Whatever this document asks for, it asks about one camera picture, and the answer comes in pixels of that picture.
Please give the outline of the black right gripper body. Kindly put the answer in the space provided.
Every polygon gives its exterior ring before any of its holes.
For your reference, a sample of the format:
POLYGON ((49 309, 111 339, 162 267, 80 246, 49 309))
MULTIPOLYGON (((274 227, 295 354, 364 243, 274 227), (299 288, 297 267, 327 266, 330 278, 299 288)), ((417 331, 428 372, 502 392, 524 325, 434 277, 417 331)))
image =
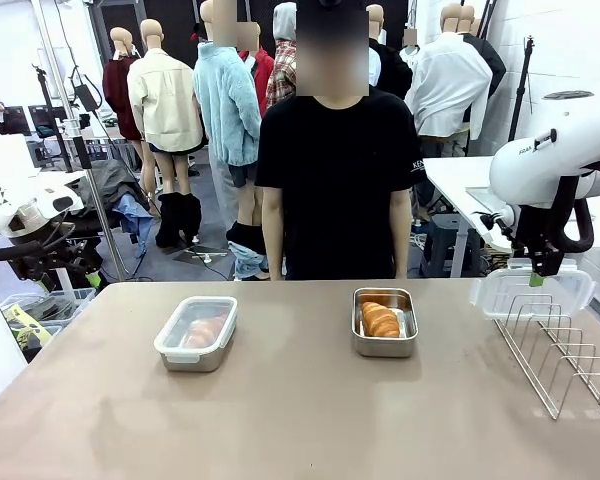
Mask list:
POLYGON ((528 257, 533 272, 542 277, 556 275, 564 258, 550 239, 550 214, 549 209, 521 206, 512 228, 514 255, 528 257))

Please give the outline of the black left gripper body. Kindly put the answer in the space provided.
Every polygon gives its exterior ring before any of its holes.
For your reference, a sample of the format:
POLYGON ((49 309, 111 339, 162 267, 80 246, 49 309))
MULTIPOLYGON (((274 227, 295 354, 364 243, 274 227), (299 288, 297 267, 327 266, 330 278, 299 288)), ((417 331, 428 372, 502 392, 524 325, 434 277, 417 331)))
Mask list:
POLYGON ((9 266, 20 280, 58 281, 58 269, 64 268, 71 281, 86 281, 96 273, 103 259, 88 240, 63 241, 56 250, 41 256, 10 260, 9 266))

